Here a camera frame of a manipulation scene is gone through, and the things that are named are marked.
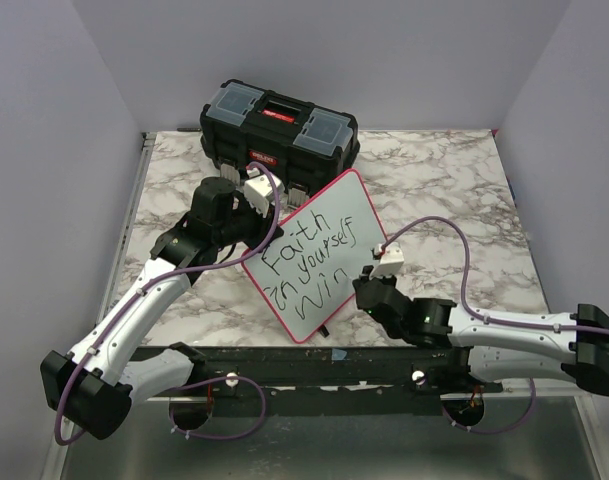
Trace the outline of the pink framed whiteboard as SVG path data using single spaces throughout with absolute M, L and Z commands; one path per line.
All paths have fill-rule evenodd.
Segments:
M 362 176 L 349 169 L 280 223 L 283 235 L 243 263 L 296 344 L 354 296 L 352 281 L 376 263 L 386 234 Z

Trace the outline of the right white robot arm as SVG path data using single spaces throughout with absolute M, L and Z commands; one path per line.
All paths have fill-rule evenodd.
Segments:
M 509 357 L 460 357 L 444 367 L 444 379 L 464 392 L 478 381 L 545 378 L 572 381 L 591 394 L 609 397 L 609 316 L 592 304 L 572 313 L 521 316 L 474 309 L 464 302 L 412 299 L 393 276 L 375 277 L 365 267 L 353 280 L 355 302 L 386 334 L 422 349 L 489 347 Z

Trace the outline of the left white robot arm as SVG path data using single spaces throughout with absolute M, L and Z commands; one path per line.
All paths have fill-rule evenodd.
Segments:
M 203 180 L 190 209 L 155 242 L 126 295 L 65 354 L 49 352 L 40 364 L 48 406 L 56 420 L 77 425 L 98 440 L 110 437 L 130 410 L 166 391 L 193 395 L 236 374 L 215 377 L 197 350 L 176 343 L 142 361 L 133 356 L 163 313 L 217 260 L 226 246 L 243 243 L 250 259 L 282 235 L 278 225 L 282 182 L 251 170 L 242 187 L 220 177 Z

